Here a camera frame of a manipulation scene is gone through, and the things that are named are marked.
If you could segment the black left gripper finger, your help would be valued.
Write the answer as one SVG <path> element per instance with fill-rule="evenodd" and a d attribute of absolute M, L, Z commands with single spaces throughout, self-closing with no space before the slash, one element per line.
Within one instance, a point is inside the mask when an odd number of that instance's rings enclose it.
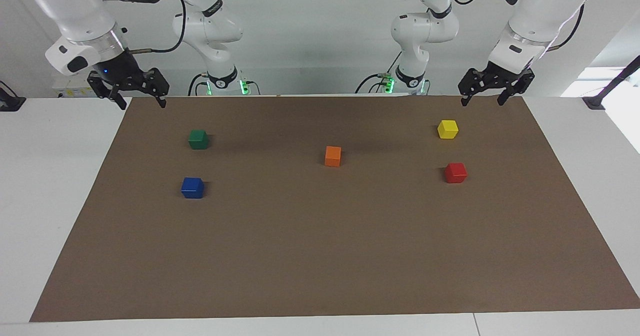
<path fill-rule="evenodd" d="M 523 94 L 530 87 L 534 78 L 533 71 L 525 71 L 513 84 L 507 84 L 497 98 L 498 105 L 503 106 L 510 97 L 516 94 Z"/>
<path fill-rule="evenodd" d="M 461 94 L 461 104 L 463 107 L 466 107 L 470 103 L 473 96 L 488 89 L 489 75 L 486 71 L 478 71 L 475 68 L 468 69 L 458 83 L 458 90 Z"/>

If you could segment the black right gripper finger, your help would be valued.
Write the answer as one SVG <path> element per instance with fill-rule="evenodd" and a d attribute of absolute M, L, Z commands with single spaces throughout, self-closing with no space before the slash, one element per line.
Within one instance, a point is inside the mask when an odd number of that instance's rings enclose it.
<path fill-rule="evenodd" d="M 105 80 L 96 71 L 90 71 L 87 76 L 87 83 L 99 99 L 107 99 L 115 103 L 121 110 L 125 110 L 127 102 L 122 97 L 117 85 L 111 88 L 106 86 Z"/>
<path fill-rule="evenodd" d="M 142 74 L 142 92 L 152 96 L 161 108 L 166 108 L 166 96 L 170 85 L 158 68 L 152 68 Z"/>

